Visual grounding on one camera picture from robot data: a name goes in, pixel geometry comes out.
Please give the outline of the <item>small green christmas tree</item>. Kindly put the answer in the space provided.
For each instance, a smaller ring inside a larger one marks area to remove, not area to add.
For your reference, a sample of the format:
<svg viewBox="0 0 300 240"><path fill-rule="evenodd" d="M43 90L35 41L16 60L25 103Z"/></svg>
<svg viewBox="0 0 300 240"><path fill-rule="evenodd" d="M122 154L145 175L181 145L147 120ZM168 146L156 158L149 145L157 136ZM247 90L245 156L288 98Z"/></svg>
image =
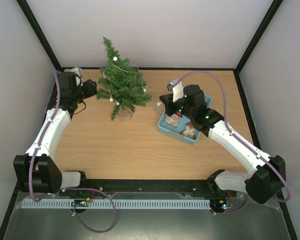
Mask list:
<svg viewBox="0 0 300 240"><path fill-rule="evenodd" d="M129 58L123 58L109 38L103 37L102 43L107 66L100 68L96 98L113 103L110 112L113 121L121 109L129 108L134 113L136 107L145 107L152 96L147 93L148 85L138 67L131 64Z"/></svg>

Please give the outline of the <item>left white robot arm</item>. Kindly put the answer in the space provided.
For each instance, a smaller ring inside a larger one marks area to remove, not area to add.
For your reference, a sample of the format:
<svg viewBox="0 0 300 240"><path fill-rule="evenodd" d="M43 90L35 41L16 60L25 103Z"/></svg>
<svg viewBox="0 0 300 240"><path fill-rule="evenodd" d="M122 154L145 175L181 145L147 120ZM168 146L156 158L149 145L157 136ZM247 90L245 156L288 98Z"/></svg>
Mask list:
<svg viewBox="0 0 300 240"><path fill-rule="evenodd" d="M13 167L22 192L54 194L65 188L78 187L82 171L61 171L55 153L63 131L70 123L79 104L97 93L95 81L82 81L82 69L60 72L53 89L42 127L24 155L17 155Z"/></svg>

